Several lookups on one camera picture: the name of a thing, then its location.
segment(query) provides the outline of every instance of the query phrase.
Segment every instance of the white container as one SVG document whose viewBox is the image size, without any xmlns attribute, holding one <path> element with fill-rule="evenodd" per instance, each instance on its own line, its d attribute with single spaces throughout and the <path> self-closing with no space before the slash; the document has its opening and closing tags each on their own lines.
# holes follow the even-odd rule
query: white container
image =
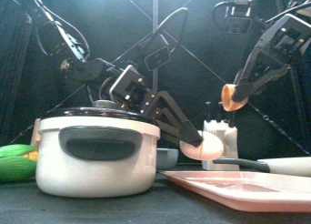
<svg viewBox="0 0 311 224">
<path fill-rule="evenodd" d="M 103 108 L 83 108 L 82 111 L 78 109 L 64 110 L 59 117 L 59 114 L 50 115 L 40 121 L 42 143 L 36 169 L 39 188 L 48 194 L 75 198 L 117 197 L 146 191 L 153 186 L 157 175 L 159 127 L 147 123 L 146 117 L 125 111 L 102 111 Z M 121 132 L 121 137 L 127 132 L 139 132 L 142 145 L 138 151 L 125 158 L 79 158 L 66 152 L 62 146 L 62 131 L 71 127 L 95 127 L 101 131 L 113 129 L 117 134 Z M 78 147 L 89 149 L 83 144 L 79 145 L 85 140 L 82 138 L 81 141 L 79 134 L 75 137 L 78 141 L 72 142 L 78 142 Z"/>
<path fill-rule="evenodd" d="M 238 158 L 238 149 L 237 149 L 237 128 L 229 127 L 229 124 L 217 122 L 205 121 L 205 131 L 213 133 L 223 142 L 223 154 L 221 158 Z M 219 170 L 219 171 L 239 171 L 239 165 L 234 164 L 215 164 L 213 160 L 202 161 L 202 167 L 206 170 Z"/>
</svg>

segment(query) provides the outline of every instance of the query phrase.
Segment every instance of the orange object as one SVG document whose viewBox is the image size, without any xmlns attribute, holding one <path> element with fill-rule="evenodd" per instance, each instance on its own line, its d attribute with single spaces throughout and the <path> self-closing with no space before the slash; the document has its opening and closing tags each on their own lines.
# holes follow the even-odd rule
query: orange object
<svg viewBox="0 0 311 224">
<path fill-rule="evenodd" d="M 222 101 L 223 101 L 223 109 L 226 111 L 237 111 L 241 108 L 243 108 L 249 103 L 249 98 L 243 99 L 242 102 L 233 101 L 231 97 L 235 93 L 235 90 L 237 90 L 237 85 L 234 84 L 226 84 L 223 86 Z"/>
</svg>

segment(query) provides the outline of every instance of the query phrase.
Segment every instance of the black handle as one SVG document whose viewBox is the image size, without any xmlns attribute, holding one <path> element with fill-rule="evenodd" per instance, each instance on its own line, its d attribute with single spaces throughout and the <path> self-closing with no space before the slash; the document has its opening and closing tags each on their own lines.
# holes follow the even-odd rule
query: black handle
<svg viewBox="0 0 311 224">
<path fill-rule="evenodd" d="M 131 157 L 142 147 L 142 133 L 118 127 L 74 126 L 62 129 L 63 151 L 86 160 L 119 160 Z"/>
<path fill-rule="evenodd" d="M 246 168 L 255 168 L 262 172 L 270 173 L 270 167 L 265 162 L 251 161 L 241 158 L 218 158 L 214 159 L 215 164 L 235 164 Z"/>
</svg>

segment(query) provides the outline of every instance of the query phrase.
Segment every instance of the pot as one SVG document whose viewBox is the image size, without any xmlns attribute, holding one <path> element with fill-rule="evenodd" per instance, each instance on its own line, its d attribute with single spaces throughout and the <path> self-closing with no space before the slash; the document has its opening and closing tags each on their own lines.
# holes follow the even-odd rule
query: pot
<svg viewBox="0 0 311 224">
<path fill-rule="evenodd" d="M 40 120 L 36 183 L 48 194 L 75 198 L 146 191 L 157 176 L 159 127 L 118 109 L 59 109 Z"/>
</svg>

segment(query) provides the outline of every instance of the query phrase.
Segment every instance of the black backdrop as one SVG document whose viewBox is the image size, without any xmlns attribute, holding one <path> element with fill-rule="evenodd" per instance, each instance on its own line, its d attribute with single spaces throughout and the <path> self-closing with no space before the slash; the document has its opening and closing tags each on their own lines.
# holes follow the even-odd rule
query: black backdrop
<svg viewBox="0 0 311 224">
<path fill-rule="evenodd" d="M 86 36 L 91 48 L 90 59 L 101 57 L 115 62 L 121 67 L 125 67 L 137 55 L 135 48 L 131 49 L 134 45 L 154 30 L 154 1 L 43 0 L 47 7 Z M 245 65 L 247 55 L 261 34 L 255 26 L 246 35 L 241 36 L 229 35 L 217 28 L 211 20 L 211 11 L 215 4 L 222 1 L 226 0 L 158 1 L 159 23 L 178 8 L 185 6 L 190 11 L 183 47 L 170 62 L 161 67 L 158 82 L 159 89 L 169 90 L 198 129 L 202 129 L 207 101 L 213 104 L 213 114 L 214 117 L 217 116 L 215 109 L 221 101 L 223 84 L 234 82 L 237 71 Z M 277 0 L 254 0 L 254 11 L 261 18 L 267 19 L 277 14 L 275 2 Z M 181 27 L 182 19 L 178 18 L 166 28 L 165 37 L 171 46 L 175 45 L 175 42 L 170 36 L 179 37 Z M 43 55 L 32 33 L 20 91 L 16 96 L 14 115 L 8 120 L 8 133 L 2 136 L 2 144 L 7 144 L 34 123 L 34 120 L 79 88 L 70 81 L 64 81 L 62 77 L 60 63 L 63 59 L 62 54 L 52 57 Z M 151 87 L 153 73 L 143 65 L 139 66 L 139 70 Z M 305 138 L 294 100 L 291 73 L 278 82 L 274 82 L 259 96 L 250 99 L 262 114 L 269 115 L 286 130 L 286 133 L 295 137 L 303 145 Z M 82 89 L 63 103 L 63 107 L 81 106 L 91 106 L 86 89 Z M 303 156 L 305 152 L 271 126 L 262 114 L 250 105 L 237 112 L 241 157 L 258 159 Z M 32 133 L 28 131 L 16 142 L 28 143 L 31 135 Z M 177 147 L 163 141 L 161 144 L 165 147 Z M 182 156 L 181 161 L 186 162 L 190 159 Z"/>
</svg>

